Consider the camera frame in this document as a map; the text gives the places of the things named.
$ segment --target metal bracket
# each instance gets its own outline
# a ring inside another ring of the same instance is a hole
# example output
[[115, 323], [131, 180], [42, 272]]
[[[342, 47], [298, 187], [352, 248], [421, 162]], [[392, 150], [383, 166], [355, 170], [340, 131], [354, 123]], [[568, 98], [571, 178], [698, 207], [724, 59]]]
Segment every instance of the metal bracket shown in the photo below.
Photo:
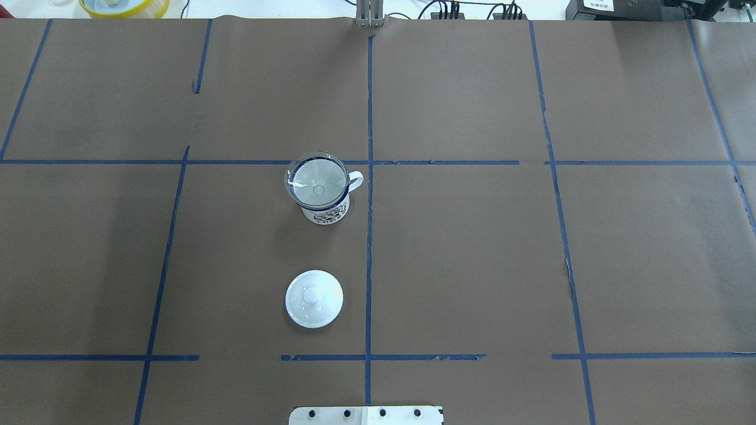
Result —
[[383, 26], [383, 0], [356, 0], [357, 26]]
[[441, 406], [296, 408], [289, 425], [443, 425]]

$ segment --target table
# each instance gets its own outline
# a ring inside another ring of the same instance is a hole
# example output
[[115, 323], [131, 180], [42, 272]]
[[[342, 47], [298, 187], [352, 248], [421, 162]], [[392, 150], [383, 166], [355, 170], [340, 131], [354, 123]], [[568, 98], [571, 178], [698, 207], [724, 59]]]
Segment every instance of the table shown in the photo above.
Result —
[[0, 21], [0, 423], [752, 422], [756, 27], [353, 25]]

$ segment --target red object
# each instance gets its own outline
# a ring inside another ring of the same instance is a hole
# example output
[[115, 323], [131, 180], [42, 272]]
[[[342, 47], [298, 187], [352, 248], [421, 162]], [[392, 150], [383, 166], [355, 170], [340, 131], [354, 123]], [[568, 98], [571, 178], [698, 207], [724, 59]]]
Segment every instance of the red object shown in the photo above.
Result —
[[3, 8], [2, 5], [0, 5], [0, 17], [13, 17], [13, 15], [8, 9]]

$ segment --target mug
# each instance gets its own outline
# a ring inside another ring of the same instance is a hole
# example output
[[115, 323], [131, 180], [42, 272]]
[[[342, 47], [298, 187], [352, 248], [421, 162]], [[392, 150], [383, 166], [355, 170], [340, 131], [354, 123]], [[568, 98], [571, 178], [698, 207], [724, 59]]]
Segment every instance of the mug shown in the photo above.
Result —
[[325, 150], [299, 155], [286, 170], [289, 195], [316, 225], [342, 219], [349, 211], [349, 192], [363, 180], [361, 172], [347, 172], [339, 158]]

